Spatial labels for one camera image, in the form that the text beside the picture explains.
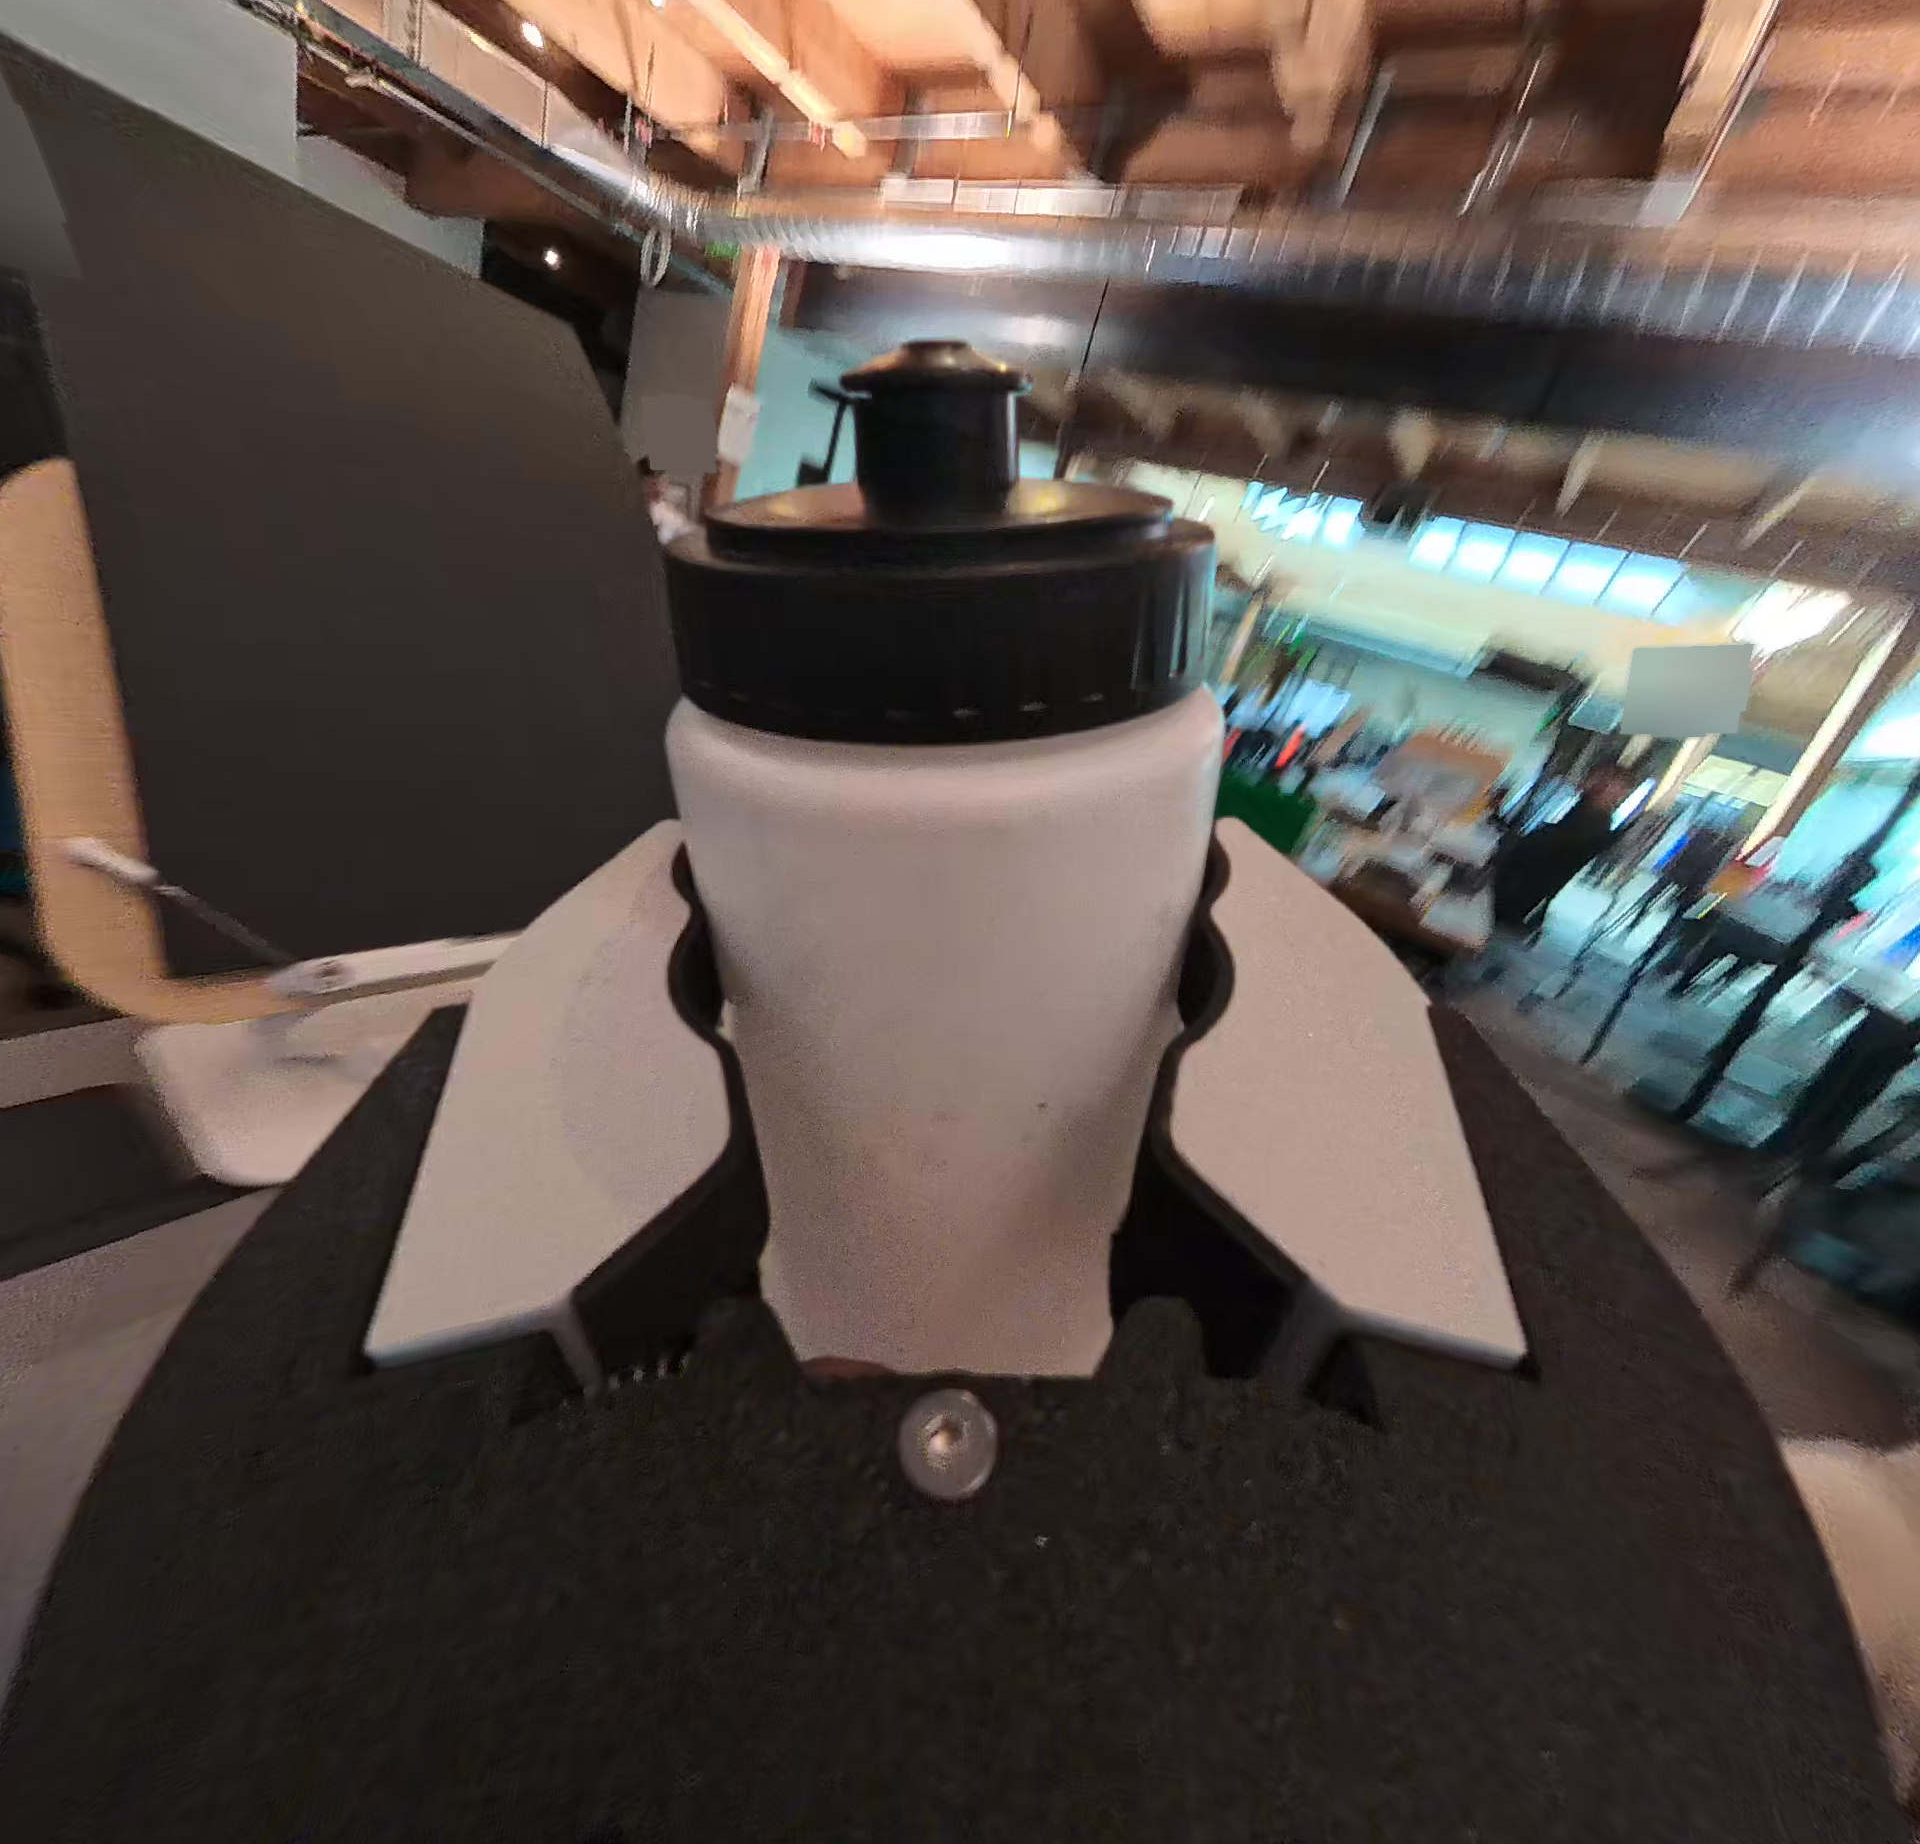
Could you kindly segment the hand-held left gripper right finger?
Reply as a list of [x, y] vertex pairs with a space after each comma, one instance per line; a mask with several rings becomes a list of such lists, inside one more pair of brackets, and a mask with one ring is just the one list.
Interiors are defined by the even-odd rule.
[[1428, 994], [1221, 820], [1146, 1125], [1146, 1292], [1214, 1376], [1324, 1378], [1390, 1342], [1513, 1373], [1526, 1332]]

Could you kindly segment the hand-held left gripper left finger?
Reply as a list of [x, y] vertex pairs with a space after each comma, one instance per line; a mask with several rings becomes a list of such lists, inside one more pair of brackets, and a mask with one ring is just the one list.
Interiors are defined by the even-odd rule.
[[766, 1175], [681, 825], [514, 938], [467, 1002], [368, 1363], [541, 1337], [584, 1386], [762, 1296]]

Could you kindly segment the white bottle black cap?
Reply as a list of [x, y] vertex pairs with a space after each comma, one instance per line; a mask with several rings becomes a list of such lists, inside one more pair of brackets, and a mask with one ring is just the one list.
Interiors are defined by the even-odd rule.
[[1214, 846], [1215, 543], [1025, 482], [1027, 379], [850, 369], [856, 480], [665, 555], [666, 758], [805, 1360], [1088, 1378]]

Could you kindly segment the grey desk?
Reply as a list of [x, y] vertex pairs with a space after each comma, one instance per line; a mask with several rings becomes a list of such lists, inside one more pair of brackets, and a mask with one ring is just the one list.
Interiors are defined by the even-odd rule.
[[3, 1679], [87, 1484], [180, 1317], [271, 1201], [183, 1150], [135, 1028], [5, 1037]]

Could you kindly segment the wood-framed black panel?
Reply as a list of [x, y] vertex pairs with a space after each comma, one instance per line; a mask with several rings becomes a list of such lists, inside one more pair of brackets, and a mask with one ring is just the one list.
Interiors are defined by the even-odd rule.
[[[675, 811], [661, 555], [557, 322], [5, 40], [5, 480], [36, 935], [142, 1024], [518, 935]], [[94, 839], [274, 950], [77, 863]]]

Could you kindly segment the silver ventilation duct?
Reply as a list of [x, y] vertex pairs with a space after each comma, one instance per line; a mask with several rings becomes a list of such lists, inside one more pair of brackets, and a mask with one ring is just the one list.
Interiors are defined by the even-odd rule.
[[1837, 199], [1613, 226], [1597, 201], [1444, 217], [1274, 206], [995, 211], [970, 201], [720, 198], [653, 171], [607, 188], [626, 226], [836, 269], [1106, 281], [1406, 318], [1917, 358], [1917, 209]]

